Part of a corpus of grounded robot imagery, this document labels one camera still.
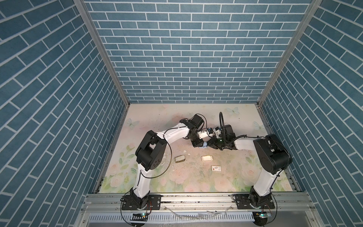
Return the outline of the blue stapler top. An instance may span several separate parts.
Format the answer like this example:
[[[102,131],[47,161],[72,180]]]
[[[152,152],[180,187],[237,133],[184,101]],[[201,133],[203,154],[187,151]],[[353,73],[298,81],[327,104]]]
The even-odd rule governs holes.
[[[200,148],[207,148],[209,145],[207,142],[203,142],[203,145]]]

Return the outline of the beige stapler base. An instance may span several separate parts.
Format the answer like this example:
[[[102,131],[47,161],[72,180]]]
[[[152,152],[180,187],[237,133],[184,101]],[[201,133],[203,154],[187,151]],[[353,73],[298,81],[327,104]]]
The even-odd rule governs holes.
[[[184,162],[185,160],[186,160],[186,158],[184,155],[175,157],[175,163],[181,163],[181,162]]]

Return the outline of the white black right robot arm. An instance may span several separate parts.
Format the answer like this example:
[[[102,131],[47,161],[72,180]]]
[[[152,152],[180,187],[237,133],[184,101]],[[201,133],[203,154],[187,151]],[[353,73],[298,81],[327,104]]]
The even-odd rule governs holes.
[[[250,205],[256,209],[264,206],[271,199],[272,188],[277,178],[292,163],[289,151],[277,135],[236,136],[230,125],[227,128],[217,128],[215,134],[209,141],[203,142],[202,146],[219,150],[243,150],[247,148],[256,150],[262,170],[249,193]]]

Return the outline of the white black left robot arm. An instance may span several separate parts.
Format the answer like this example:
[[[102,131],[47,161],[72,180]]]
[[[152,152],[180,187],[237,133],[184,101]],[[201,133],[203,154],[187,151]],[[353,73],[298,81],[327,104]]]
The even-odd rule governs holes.
[[[207,125],[203,115],[195,114],[192,118],[181,119],[176,126],[165,131],[148,131],[136,150],[138,163],[137,179],[130,194],[137,199],[148,197],[152,171],[156,169],[164,156],[166,147],[179,139],[189,139],[193,147],[201,147],[204,143],[199,132]]]

